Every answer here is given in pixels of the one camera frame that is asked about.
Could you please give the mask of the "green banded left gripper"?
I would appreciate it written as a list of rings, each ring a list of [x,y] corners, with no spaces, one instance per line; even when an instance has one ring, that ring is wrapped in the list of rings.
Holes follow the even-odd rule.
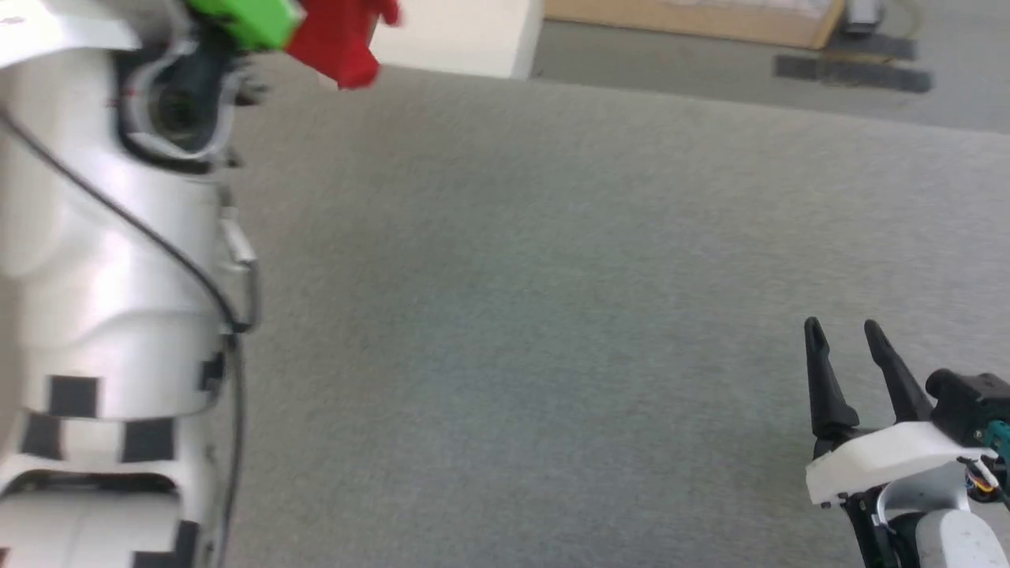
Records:
[[[298,0],[187,0],[247,51],[283,51],[305,19]]]

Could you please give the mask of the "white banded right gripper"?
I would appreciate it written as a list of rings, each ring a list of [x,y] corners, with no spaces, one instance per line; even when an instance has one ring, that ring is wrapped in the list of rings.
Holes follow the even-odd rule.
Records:
[[[847,441],[858,413],[845,400],[829,359],[830,345],[816,317],[803,326],[812,434]],[[806,467],[810,501],[838,504],[845,496],[881,488],[884,507],[967,507],[963,459],[994,459],[989,448],[967,448],[928,421],[932,403],[876,320],[863,324],[870,356],[881,370],[895,424],[858,436]]]

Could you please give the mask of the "red and white garment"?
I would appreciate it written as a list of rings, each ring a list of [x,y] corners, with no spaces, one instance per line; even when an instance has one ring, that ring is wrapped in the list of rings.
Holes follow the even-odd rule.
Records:
[[[372,54],[379,23],[399,25],[399,0],[299,0],[305,18],[284,48],[286,54],[342,90],[367,88],[381,65]]]

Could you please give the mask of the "white square pillar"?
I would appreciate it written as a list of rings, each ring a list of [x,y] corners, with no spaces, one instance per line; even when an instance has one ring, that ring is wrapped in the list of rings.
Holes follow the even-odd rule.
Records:
[[[383,65],[526,80],[544,24],[544,0],[399,0],[396,28],[371,48]]]

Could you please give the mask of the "long black floor mat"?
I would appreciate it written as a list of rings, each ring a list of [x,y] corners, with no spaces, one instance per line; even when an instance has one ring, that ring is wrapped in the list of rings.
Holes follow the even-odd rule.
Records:
[[[819,67],[820,79],[832,85],[876,88],[894,92],[925,94],[933,88],[932,75],[923,69],[907,69],[876,62],[828,61]]]

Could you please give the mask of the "small black floor mat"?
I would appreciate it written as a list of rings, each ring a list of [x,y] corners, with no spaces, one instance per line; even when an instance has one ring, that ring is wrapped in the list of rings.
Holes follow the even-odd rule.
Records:
[[[776,54],[773,58],[773,76],[789,80],[819,82],[823,61],[807,55]]]

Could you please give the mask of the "black floor mat by platform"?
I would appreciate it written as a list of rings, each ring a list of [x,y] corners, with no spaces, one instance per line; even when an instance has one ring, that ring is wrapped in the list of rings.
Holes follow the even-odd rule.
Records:
[[[913,62],[918,58],[915,39],[891,35],[845,35],[837,33],[824,48],[827,54],[869,55],[881,60]]]

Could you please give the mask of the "grey device on floor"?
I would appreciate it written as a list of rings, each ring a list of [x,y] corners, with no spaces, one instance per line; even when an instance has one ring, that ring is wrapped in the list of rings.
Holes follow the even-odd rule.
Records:
[[[848,36],[871,36],[885,15],[884,0],[843,0],[838,30]]]

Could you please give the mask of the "light wooden platform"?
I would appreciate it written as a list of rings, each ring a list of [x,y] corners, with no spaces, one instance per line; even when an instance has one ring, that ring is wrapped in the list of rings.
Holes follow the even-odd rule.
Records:
[[[845,0],[544,0],[548,21],[566,21],[821,50]]]

